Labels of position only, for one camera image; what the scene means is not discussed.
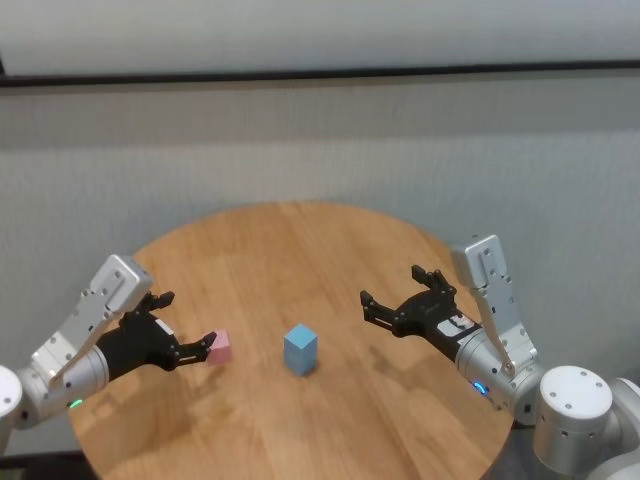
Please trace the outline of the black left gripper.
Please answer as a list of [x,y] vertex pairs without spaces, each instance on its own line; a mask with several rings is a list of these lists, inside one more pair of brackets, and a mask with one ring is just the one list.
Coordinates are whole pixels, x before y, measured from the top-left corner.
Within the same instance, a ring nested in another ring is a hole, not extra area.
[[143,365],[173,371],[177,367],[207,360],[217,337],[215,332],[198,341],[177,345],[176,337],[162,328],[157,323],[158,318],[151,313],[171,305],[174,297],[173,291],[160,295],[147,292],[137,310],[126,313],[117,328],[98,339],[96,346],[106,360],[110,381]]

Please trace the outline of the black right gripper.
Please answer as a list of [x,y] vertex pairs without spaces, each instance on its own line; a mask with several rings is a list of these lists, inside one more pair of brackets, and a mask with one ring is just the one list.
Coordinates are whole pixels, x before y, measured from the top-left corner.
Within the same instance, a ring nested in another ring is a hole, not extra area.
[[396,311],[378,303],[369,292],[362,290],[360,302],[364,320],[398,338],[421,337],[455,362],[461,345],[481,325],[458,309],[457,291],[440,270],[426,271],[419,265],[412,265],[411,276],[429,290],[410,297]]

